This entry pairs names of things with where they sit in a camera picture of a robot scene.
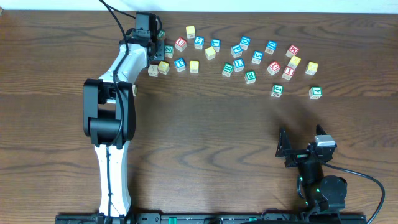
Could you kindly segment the red I block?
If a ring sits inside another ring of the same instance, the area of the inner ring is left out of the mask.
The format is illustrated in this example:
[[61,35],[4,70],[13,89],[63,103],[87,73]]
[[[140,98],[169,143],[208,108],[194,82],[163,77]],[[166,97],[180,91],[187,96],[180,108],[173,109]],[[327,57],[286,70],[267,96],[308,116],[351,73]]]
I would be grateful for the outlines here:
[[285,70],[282,73],[282,78],[285,80],[290,80],[295,73],[295,70],[292,67],[286,66]]

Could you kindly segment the red A block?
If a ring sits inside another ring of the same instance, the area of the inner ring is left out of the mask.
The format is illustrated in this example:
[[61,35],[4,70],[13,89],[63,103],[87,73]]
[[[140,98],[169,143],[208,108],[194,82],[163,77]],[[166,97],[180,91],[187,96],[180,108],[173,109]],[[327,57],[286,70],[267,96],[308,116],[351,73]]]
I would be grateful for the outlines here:
[[137,86],[135,85],[132,86],[132,94],[134,97],[137,95]]

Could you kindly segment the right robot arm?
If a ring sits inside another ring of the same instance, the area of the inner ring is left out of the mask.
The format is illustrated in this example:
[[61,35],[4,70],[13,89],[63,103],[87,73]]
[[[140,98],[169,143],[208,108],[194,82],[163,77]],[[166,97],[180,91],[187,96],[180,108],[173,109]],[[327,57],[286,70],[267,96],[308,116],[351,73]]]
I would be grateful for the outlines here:
[[285,129],[279,131],[276,157],[285,159],[285,167],[296,167],[299,172],[297,192],[305,200],[305,218],[322,213],[337,213],[345,208],[347,182],[335,175],[325,176],[322,166],[332,160],[337,145],[320,125],[306,149],[293,149]]

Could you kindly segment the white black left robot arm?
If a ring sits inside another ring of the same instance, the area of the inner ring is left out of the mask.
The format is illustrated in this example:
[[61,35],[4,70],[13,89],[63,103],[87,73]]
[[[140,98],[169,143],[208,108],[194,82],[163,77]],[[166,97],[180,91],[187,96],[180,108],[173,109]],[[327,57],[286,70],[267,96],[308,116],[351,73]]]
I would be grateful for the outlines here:
[[127,151],[136,128],[134,86],[153,60],[164,59],[160,30],[129,29],[111,67],[83,85],[83,130],[98,157],[101,203],[107,218],[124,218],[131,206],[127,186]]

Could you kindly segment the green J block top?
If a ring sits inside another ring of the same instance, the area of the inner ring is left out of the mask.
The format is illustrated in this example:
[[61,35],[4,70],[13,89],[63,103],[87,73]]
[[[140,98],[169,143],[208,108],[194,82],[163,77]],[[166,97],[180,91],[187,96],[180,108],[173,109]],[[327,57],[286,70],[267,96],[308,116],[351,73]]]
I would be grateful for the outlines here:
[[158,38],[159,40],[165,40],[165,37],[166,37],[165,31],[164,31],[164,30],[161,30],[161,31],[158,33],[157,38]]

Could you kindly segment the green j block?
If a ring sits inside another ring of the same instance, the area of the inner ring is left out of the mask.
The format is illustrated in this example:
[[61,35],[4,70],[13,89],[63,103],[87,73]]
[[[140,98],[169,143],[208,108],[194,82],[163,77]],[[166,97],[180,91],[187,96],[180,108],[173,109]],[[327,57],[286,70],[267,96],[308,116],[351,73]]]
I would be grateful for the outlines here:
[[164,31],[164,30],[161,30],[161,31],[158,33],[157,38],[158,38],[159,40],[165,40],[165,37],[166,37],[165,31]]
[[282,85],[273,85],[272,90],[271,90],[271,96],[279,98],[282,96],[284,91],[284,87]]

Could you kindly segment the green Z block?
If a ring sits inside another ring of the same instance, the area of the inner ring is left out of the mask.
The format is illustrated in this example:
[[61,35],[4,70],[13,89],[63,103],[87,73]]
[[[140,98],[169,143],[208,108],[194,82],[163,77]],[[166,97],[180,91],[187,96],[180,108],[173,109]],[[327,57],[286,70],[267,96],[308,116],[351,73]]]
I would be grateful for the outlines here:
[[164,45],[165,58],[172,58],[174,56],[174,47],[172,45]]

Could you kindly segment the red U block left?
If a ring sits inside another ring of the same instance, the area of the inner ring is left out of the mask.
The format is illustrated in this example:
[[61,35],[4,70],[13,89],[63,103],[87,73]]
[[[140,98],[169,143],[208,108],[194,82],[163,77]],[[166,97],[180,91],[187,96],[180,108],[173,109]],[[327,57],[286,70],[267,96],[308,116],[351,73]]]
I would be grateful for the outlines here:
[[185,48],[187,47],[187,41],[182,38],[179,37],[176,41],[175,41],[175,48],[180,51],[183,52],[185,50]]

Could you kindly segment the red u block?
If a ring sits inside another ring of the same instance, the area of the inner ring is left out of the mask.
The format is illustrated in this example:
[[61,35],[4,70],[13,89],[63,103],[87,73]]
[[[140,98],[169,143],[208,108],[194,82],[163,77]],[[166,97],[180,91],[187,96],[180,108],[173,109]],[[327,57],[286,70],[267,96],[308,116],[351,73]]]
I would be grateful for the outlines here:
[[275,75],[278,71],[280,70],[280,65],[277,61],[273,61],[268,65],[267,71],[270,73],[270,75]]
[[175,41],[175,48],[180,51],[183,52],[185,50],[185,48],[187,47],[187,41],[182,38],[179,37],[176,41]]

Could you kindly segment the yellow O block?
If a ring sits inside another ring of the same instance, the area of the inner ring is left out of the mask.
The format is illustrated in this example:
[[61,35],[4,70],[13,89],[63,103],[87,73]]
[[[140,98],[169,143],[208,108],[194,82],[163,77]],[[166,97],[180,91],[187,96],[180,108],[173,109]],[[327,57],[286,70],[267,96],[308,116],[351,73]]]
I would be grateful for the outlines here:
[[161,62],[159,63],[159,65],[158,65],[158,71],[159,71],[159,73],[166,75],[166,74],[168,74],[169,70],[170,70],[170,65],[169,65],[169,63],[167,63],[167,62],[165,62],[165,61],[161,61]]

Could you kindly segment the plain I wooden block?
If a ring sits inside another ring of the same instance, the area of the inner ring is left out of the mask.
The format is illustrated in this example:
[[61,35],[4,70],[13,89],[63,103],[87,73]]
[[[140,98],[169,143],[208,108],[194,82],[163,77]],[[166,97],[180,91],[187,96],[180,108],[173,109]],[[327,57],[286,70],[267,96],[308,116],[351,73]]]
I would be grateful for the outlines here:
[[158,66],[153,64],[149,65],[148,74],[151,77],[157,77],[159,74]]

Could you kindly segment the blue T block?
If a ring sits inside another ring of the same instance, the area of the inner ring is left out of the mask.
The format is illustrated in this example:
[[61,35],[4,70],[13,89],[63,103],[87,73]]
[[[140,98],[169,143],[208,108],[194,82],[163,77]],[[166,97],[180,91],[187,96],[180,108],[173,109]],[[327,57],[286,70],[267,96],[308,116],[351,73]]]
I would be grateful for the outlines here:
[[174,61],[177,72],[182,72],[186,69],[186,63],[183,58],[178,58]]

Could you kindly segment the yellow block top row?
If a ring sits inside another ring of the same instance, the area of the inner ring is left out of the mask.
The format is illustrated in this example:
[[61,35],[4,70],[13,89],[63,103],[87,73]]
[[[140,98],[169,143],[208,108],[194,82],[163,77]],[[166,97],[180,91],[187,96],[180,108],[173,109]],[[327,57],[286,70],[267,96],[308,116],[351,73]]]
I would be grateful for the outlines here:
[[195,26],[186,26],[186,34],[188,39],[194,39],[196,37]]

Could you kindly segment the green 4 block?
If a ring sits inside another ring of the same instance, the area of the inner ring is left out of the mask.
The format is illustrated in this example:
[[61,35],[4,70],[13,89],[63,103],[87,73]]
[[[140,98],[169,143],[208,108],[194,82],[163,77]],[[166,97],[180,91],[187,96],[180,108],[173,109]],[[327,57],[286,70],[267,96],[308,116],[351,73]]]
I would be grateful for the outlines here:
[[308,92],[309,98],[312,100],[319,99],[323,96],[323,90],[320,86],[313,86]]

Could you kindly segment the blue 2 block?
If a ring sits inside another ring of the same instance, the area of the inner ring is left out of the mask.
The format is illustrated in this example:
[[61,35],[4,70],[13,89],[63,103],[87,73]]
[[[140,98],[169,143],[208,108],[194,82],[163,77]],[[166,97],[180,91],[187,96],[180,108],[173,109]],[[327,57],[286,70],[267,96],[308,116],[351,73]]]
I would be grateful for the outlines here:
[[201,50],[204,46],[205,38],[201,36],[196,36],[194,40],[194,48]]

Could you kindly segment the yellow S block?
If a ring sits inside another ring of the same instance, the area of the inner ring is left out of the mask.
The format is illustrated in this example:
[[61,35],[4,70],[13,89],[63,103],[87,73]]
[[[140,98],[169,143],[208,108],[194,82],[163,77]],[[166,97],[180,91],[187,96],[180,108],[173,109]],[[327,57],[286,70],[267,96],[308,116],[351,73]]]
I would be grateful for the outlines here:
[[190,61],[190,73],[198,73],[199,72],[199,61],[191,60]]

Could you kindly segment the yellow block centre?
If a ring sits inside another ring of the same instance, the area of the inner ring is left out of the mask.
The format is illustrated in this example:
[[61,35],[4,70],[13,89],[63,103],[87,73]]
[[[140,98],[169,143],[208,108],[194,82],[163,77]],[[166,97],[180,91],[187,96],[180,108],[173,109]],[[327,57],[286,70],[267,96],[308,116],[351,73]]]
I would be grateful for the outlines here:
[[216,57],[216,51],[213,47],[205,49],[205,57],[207,60],[213,60]]

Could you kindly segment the green J block lower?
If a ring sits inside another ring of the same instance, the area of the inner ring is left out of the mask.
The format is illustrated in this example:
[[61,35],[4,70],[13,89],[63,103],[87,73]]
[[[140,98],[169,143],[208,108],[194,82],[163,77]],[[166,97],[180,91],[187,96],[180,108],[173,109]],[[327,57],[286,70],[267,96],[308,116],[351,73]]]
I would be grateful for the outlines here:
[[271,90],[271,96],[279,98],[282,96],[284,91],[284,87],[282,85],[273,85],[272,90]]

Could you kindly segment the blue L block upper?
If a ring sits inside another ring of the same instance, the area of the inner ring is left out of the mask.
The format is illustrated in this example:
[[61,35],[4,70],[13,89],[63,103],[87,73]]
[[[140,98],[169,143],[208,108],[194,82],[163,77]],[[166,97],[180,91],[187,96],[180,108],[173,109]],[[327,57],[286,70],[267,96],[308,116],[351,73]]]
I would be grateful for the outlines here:
[[220,51],[220,47],[221,47],[220,39],[212,39],[211,40],[211,46],[214,48],[214,50],[216,52],[219,52]]

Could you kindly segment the blue l block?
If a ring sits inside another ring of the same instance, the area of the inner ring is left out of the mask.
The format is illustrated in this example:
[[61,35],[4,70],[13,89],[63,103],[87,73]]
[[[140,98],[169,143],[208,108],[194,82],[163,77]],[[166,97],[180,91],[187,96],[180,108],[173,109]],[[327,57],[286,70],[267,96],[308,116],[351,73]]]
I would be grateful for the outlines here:
[[243,70],[244,70],[244,66],[245,66],[244,60],[241,59],[241,58],[236,59],[236,60],[234,60],[234,62],[233,62],[233,67],[234,67],[234,71],[235,71],[235,72],[243,71]]
[[212,39],[211,40],[211,46],[214,48],[214,50],[216,52],[219,52],[220,51],[220,47],[221,47],[220,39]]

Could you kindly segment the yellow G block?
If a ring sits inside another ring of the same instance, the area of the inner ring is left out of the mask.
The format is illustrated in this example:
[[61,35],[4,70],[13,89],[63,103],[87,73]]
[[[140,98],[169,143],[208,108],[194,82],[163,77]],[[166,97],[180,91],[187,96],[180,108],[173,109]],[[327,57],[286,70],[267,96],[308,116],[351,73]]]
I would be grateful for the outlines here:
[[306,66],[305,73],[307,75],[314,75],[318,70],[318,64],[315,62],[309,62]]

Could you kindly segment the green R block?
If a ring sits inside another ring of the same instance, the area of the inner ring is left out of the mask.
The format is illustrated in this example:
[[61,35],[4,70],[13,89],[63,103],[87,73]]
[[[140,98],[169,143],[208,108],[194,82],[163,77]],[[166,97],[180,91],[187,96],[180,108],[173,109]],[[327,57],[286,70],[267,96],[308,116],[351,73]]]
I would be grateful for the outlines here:
[[233,72],[233,66],[229,63],[225,63],[222,69],[222,75],[226,77],[230,77]]

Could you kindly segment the yellow X block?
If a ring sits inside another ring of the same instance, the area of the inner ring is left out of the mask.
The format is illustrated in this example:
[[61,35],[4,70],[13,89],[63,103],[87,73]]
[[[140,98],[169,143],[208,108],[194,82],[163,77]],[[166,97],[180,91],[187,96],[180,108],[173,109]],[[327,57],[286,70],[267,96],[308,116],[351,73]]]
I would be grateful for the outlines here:
[[298,67],[299,63],[301,62],[301,58],[293,55],[289,60],[288,67],[293,68],[294,70]]

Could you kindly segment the blue P block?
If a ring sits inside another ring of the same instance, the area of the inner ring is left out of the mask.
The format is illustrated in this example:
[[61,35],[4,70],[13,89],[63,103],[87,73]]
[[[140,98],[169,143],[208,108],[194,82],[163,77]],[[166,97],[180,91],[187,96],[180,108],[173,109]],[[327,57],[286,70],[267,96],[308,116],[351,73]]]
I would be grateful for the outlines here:
[[231,47],[231,55],[233,58],[238,58],[242,55],[243,49],[241,48],[240,45],[234,45]]

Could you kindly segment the green B block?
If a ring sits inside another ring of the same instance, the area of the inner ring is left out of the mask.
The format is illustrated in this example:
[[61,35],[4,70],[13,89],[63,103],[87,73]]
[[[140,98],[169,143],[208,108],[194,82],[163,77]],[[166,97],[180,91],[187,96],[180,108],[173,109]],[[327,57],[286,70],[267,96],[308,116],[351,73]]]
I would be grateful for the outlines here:
[[257,76],[255,71],[246,72],[244,75],[246,84],[252,84],[256,82]]

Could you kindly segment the red U block right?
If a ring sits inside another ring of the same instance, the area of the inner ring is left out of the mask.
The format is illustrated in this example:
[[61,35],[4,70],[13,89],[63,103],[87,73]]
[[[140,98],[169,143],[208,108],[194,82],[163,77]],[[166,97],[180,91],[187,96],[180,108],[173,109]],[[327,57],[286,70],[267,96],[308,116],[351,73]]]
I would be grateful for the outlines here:
[[273,61],[268,65],[267,71],[270,73],[270,75],[275,75],[278,71],[280,70],[280,65],[277,61]]

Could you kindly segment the blue L block lower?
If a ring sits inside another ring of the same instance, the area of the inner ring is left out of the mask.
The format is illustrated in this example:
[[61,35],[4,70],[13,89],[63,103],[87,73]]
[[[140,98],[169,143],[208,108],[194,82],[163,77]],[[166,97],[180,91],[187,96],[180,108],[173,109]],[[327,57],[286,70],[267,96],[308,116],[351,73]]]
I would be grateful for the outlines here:
[[241,59],[241,58],[236,59],[236,60],[234,60],[234,62],[233,62],[233,67],[234,67],[234,71],[235,71],[235,72],[243,71],[243,70],[244,70],[244,66],[245,66],[244,60]]

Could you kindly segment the blue D block left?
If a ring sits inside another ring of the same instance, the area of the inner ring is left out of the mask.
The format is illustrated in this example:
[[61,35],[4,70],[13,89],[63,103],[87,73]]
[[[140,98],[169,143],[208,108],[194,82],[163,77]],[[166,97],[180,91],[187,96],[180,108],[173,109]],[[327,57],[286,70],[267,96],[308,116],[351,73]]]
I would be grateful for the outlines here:
[[251,38],[246,37],[246,36],[242,36],[242,37],[241,37],[241,40],[240,40],[240,42],[239,42],[239,45],[240,45],[240,47],[241,47],[243,50],[247,50],[248,47],[249,47],[250,42],[251,42]]

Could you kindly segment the blue d block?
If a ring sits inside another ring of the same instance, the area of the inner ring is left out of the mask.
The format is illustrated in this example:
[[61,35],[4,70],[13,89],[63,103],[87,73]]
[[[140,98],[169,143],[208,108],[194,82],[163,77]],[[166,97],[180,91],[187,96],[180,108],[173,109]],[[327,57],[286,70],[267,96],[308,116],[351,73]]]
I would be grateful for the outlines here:
[[276,50],[276,48],[277,48],[277,42],[270,40],[266,45],[265,53],[272,55]]
[[240,40],[240,42],[239,42],[239,45],[240,45],[240,47],[241,47],[243,50],[247,50],[248,47],[249,47],[250,42],[251,42],[251,38],[246,37],[246,36],[242,36],[242,37],[241,37],[241,40]]

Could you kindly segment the red M block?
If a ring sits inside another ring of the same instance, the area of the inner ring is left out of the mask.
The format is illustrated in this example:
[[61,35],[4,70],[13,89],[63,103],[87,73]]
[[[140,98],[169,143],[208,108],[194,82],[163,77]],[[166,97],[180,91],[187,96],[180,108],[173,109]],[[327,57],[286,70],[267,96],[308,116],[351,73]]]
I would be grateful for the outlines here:
[[292,58],[294,55],[297,55],[298,52],[299,52],[299,48],[298,48],[297,46],[295,46],[295,45],[291,45],[291,46],[287,49],[285,55],[286,55],[288,58]]

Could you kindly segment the blue 5 block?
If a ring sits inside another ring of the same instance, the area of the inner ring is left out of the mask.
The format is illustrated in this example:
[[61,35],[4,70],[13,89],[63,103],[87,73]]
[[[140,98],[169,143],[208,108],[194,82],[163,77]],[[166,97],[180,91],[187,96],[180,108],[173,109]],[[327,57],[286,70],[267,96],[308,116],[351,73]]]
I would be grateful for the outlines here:
[[259,65],[263,59],[263,56],[264,56],[263,52],[255,50],[251,62]]

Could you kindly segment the blue D block right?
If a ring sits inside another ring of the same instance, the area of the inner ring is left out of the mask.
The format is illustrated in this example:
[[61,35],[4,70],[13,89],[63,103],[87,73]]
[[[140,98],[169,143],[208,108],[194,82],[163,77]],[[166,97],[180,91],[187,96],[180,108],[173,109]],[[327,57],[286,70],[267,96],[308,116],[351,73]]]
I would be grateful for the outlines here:
[[277,42],[270,40],[266,45],[265,53],[272,55],[276,50],[276,48],[277,48]]

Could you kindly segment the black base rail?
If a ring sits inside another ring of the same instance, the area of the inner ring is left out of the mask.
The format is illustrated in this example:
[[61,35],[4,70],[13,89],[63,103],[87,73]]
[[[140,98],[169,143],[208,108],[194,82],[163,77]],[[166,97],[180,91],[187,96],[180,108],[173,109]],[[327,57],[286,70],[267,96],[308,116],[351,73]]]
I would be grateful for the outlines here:
[[364,215],[313,215],[308,220],[293,214],[267,212],[263,215],[161,215],[138,213],[131,217],[112,218],[112,223],[130,224],[239,224],[239,223],[366,223]]

